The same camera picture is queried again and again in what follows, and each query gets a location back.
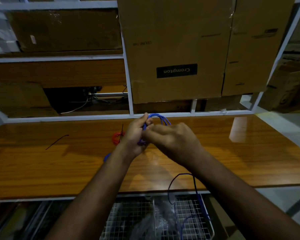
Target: wooden table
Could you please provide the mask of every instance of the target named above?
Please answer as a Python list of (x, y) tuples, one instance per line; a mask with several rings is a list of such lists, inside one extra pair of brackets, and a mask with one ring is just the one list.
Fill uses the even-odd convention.
[[(300, 185), (300, 148), (255, 115), (170, 118), (186, 123), (201, 144), (253, 187)], [(6, 124), (0, 127), (0, 199), (78, 194), (130, 120)], [(53, 142), (62, 139), (47, 149)], [(165, 191), (187, 172), (150, 145), (131, 164), (120, 192)], [(199, 190), (205, 187), (197, 183)], [(173, 190), (193, 190), (180, 176)]]

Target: red cable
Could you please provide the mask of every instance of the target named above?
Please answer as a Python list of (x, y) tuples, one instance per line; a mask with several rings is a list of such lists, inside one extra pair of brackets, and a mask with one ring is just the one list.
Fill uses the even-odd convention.
[(118, 144), (120, 143), (120, 141), (117, 140), (116, 138), (117, 138), (118, 136), (121, 136), (121, 134), (122, 134), (122, 136), (124, 136), (125, 132), (124, 132), (124, 131), (122, 131), (122, 132), (116, 132), (116, 133), (114, 133), (114, 134), (112, 135), (112, 142), (113, 142), (114, 145), (118, 145)]

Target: shelving unit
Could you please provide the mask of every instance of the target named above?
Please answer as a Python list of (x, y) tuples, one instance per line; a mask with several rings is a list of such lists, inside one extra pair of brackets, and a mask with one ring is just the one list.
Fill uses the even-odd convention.
[[(53, 2), (27, 2), (27, 3), (2, 3), (0, 4), (0, 12), (16, 11), (16, 10), (58, 10), (58, 9), (96, 9), (96, 8), (117, 8), (116, 0), (96, 0), (96, 1), (53, 1)], [(278, 61), (280, 60), (283, 51), (290, 40), (294, 29), (300, 19), (300, 6), (296, 15), (286, 33), (281, 48), (274, 61), (270, 80)], [(135, 114), (133, 111), (132, 91), (130, 85), (129, 69), (127, 56), (125, 51), (124, 39), (121, 33), (123, 54), (122, 55), (85, 55), (85, 56), (54, 56), (54, 57), (14, 57), (0, 58), (0, 63), (10, 62), (43, 62), (43, 61), (70, 61), (70, 60), (105, 60), (105, 59), (124, 59), (127, 95), (129, 103), (129, 114), (112, 114), (112, 115), (85, 115), (85, 116), (60, 116), (60, 117), (35, 117), (35, 118), (8, 118), (0, 112), (0, 118), (4, 123), (22, 123), (22, 122), (48, 122), (48, 121), (76, 121), (76, 120), (103, 120), (103, 119), (128, 119), (137, 118), (141, 114)], [(104, 93), (104, 96), (111, 96), (112, 93)], [(213, 112), (196, 112), (197, 99), (192, 101), (191, 110), (182, 113), (162, 113), (165, 117), (191, 117), (191, 116), (222, 116), (222, 115), (248, 115), (253, 114), (258, 106), (263, 92), (260, 92), (256, 102), (246, 110), (231, 110), (231, 111), (213, 111)]]

